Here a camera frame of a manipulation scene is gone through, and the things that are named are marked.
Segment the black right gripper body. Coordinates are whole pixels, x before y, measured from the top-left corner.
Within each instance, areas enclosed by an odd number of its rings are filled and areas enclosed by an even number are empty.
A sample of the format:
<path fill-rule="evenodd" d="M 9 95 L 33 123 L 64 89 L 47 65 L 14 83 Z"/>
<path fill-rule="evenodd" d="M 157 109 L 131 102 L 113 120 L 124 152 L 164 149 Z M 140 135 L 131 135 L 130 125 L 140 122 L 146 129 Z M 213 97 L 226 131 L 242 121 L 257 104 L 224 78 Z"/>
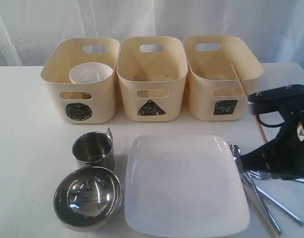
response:
<path fill-rule="evenodd" d="M 242 169 L 283 180 L 304 179 L 304 96 L 273 100 L 263 109 L 278 111 L 284 123 L 274 139 L 241 156 Z"/>

